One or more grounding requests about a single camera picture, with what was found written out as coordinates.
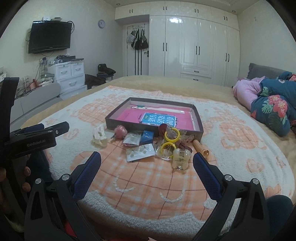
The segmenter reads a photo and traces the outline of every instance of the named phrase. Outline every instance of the pillow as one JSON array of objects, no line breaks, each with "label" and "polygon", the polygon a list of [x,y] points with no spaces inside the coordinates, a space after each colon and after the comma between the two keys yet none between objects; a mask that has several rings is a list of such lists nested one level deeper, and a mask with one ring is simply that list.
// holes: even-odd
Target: pillow
[{"label": "pillow", "polygon": [[285,70],[250,63],[249,74],[247,78],[253,79],[256,77],[266,76],[268,79],[276,79],[283,72],[285,72]]}]

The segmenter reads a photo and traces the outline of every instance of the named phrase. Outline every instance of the blue gripper pad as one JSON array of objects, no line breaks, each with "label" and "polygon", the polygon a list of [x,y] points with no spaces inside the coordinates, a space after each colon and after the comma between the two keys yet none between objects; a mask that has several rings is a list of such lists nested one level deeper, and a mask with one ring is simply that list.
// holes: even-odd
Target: blue gripper pad
[{"label": "blue gripper pad", "polygon": [[211,167],[216,168],[218,171],[219,169],[216,166],[210,165],[199,152],[193,156],[193,167],[210,198],[219,202],[222,198],[222,187],[221,183],[211,171]]},{"label": "blue gripper pad", "polygon": [[95,178],[98,170],[101,166],[101,155],[94,151],[89,159],[81,165],[78,165],[73,171],[73,175],[76,176],[73,180],[73,199],[78,201],[85,197],[89,186]]}]

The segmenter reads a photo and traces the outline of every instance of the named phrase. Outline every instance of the red flower pattern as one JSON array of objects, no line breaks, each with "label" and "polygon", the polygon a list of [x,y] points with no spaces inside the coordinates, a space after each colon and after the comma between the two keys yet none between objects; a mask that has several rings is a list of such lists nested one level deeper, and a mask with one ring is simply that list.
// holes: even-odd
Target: red flower pattern
[{"label": "red flower pattern", "polygon": [[251,117],[256,119],[256,113],[257,113],[257,110],[254,110],[252,113],[251,113]]},{"label": "red flower pattern", "polygon": [[268,97],[269,104],[276,104],[278,101],[281,101],[281,97],[279,95],[271,95]]},{"label": "red flower pattern", "polygon": [[273,111],[277,112],[280,118],[285,117],[287,110],[288,110],[288,104],[285,100],[282,100],[282,99],[277,101],[273,107]]}]

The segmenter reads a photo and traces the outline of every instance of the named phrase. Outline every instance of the small plastic packet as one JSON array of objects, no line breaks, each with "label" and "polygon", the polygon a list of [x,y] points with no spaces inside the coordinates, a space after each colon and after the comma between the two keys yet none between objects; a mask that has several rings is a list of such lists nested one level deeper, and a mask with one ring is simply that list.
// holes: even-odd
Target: small plastic packet
[{"label": "small plastic packet", "polygon": [[142,137],[142,132],[130,132],[123,140],[125,146],[139,146]]},{"label": "small plastic packet", "polygon": [[133,162],[153,155],[155,155],[155,151],[152,144],[146,144],[126,149],[127,162]]}]

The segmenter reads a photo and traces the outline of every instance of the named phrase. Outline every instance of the gray sofa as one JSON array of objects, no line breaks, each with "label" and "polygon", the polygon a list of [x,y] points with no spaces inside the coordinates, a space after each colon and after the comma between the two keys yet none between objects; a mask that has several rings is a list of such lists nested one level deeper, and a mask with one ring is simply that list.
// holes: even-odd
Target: gray sofa
[{"label": "gray sofa", "polygon": [[60,91],[61,86],[58,83],[52,83],[16,99],[11,109],[10,131],[19,129],[32,116],[62,101],[58,97]]}]

